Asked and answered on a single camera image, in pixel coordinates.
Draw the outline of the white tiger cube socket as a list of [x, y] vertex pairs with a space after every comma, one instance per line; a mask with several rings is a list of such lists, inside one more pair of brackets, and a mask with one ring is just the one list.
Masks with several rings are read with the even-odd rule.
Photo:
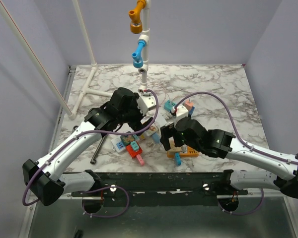
[[159, 129], [160, 129], [159, 126], [157, 126], [156, 124], [152, 124], [149, 127], [149, 129], [144, 132], [144, 134], [147, 138], [151, 137], [154, 140], [160, 140], [161, 135], [160, 135], [160, 130]]

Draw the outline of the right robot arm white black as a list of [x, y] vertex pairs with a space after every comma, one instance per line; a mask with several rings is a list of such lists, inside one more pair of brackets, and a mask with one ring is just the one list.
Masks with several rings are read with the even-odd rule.
[[284, 154], [237, 138], [221, 129], [205, 129], [197, 120], [184, 117], [177, 123], [161, 127], [161, 139], [165, 150], [170, 150], [169, 139], [176, 147], [187, 145], [211, 158], [244, 162], [264, 172], [232, 172], [219, 181], [219, 190], [230, 194], [235, 189], [267, 188], [298, 199], [298, 153]]

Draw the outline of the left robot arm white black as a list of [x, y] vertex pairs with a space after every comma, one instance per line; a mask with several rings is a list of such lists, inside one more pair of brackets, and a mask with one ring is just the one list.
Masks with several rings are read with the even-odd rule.
[[26, 191], [31, 191], [45, 206], [53, 204], [65, 192], [84, 190], [90, 196], [96, 195], [100, 183], [91, 174], [80, 173], [70, 182], [62, 176], [63, 172], [90, 145], [109, 133], [115, 134], [119, 125], [126, 123], [136, 135], [141, 135], [153, 119], [141, 121], [156, 103], [149, 90], [142, 95], [123, 87], [115, 90], [108, 102], [90, 109], [83, 122], [58, 147], [37, 161], [28, 159], [22, 165]]

